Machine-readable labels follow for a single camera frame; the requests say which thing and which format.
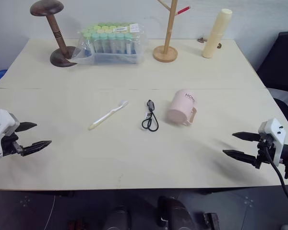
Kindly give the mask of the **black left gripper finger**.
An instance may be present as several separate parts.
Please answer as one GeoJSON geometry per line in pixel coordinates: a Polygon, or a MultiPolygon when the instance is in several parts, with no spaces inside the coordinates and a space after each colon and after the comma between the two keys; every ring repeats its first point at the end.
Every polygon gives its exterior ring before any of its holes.
{"type": "Polygon", "coordinates": [[[19,126],[16,128],[15,132],[26,131],[36,126],[37,124],[32,123],[32,122],[21,122],[19,126]]]}
{"type": "Polygon", "coordinates": [[[33,143],[31,146],[22,147],[22,152],[20,153],[20,155],[24,157],[24,156],[39,152],[45,147],[47,147],[51,142],[52,142],[51,140],[39,141],[39,142],[33,143]]]}

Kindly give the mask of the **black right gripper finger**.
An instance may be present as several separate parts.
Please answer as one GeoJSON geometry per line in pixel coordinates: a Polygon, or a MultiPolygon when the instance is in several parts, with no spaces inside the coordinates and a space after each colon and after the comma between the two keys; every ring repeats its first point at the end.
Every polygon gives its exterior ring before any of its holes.
{"type": "Polygon", "coordinates": [[[250,132],[236,132],[236,133],[233,133],[232,136],[237,137],[242,140],[246,140],[246,141],[259,142],[261,139],[261,136],[259,134],[250,133],[250,132]]]}
{"type": "Polygon", "coordinates": [[[257,164],[257,159],[255,156],[251,156],[251,155],[245,154],[244,152],[237,151],[237,150],[222,150],[222,151],[227,156],[235,160],[251,164],[252,166],[256,166],[257,164]]]}

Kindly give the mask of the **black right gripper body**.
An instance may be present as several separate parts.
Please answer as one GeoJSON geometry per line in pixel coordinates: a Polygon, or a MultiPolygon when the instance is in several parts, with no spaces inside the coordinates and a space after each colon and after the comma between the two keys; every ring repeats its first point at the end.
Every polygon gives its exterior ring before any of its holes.
{"type": "Polygon", "coordinates": [[[261,138],[257,144],[258,154],[256,158],[255,168],[260,169],[262,163],[270,164],[274,169],[276,168],[272,157],[275,154],[273,137],[270,134],[267,134],[264,138],[261,138]]]}

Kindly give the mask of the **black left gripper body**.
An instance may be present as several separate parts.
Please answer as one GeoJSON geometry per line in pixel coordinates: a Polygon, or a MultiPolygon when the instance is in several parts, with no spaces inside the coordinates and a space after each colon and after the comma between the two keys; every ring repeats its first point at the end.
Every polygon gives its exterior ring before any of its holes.
{"type": "Polygon", "coordinates": [[[1,139],[1,147],[3,152],[3,157],[13,154],[23,153],[23,147],[17,143],[18,136],[15,133],[12,133],[9,136],[4,136],[1,139]]]}

